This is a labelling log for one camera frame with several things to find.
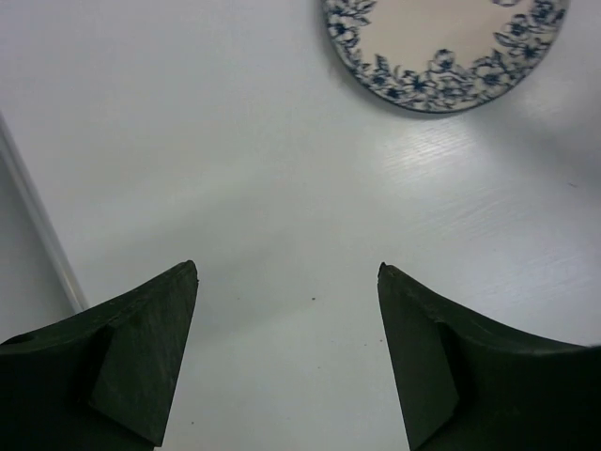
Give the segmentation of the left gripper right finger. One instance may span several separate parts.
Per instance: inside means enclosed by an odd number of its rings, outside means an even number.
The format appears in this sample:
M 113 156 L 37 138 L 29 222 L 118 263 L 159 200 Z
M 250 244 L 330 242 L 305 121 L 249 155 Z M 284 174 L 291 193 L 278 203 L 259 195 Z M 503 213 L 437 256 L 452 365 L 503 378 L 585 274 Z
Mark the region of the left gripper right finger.
M 600 349 L 528 334 L 389 264 L 378 300 L 413 450 L 596 450 Z

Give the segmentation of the left aluminium frame rail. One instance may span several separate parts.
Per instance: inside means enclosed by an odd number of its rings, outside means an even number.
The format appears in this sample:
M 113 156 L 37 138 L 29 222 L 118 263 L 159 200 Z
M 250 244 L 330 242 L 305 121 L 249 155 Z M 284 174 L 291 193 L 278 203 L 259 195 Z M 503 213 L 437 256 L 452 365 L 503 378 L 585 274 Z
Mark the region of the left aluminium frame rail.
M 1 116 L 1 157 L 23 200 L 28 215 L 40 238 L 57 278 L 74 312 L 81 313 L 89 305 L 75 273 L 45 209 L 39 191 L 24 163 L 4 116 Z

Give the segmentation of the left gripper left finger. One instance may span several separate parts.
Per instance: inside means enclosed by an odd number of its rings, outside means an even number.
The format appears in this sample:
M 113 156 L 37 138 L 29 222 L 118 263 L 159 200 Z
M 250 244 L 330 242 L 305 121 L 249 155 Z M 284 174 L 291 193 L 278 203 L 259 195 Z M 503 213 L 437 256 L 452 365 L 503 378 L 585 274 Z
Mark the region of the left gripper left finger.
M 138 288 L 1 345 L 4 450 L 163 444 L 195 308 L 188 260 Z

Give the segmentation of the blue floral plate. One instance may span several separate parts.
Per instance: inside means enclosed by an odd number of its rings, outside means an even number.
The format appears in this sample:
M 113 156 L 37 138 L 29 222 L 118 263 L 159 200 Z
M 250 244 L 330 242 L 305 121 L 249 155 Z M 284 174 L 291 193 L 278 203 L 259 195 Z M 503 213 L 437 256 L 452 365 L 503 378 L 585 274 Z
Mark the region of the blue floral plate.
M 546 57 L 567 1 L 324 1 L 334 51 L 400 108 L 451 114 L 494 101 Z

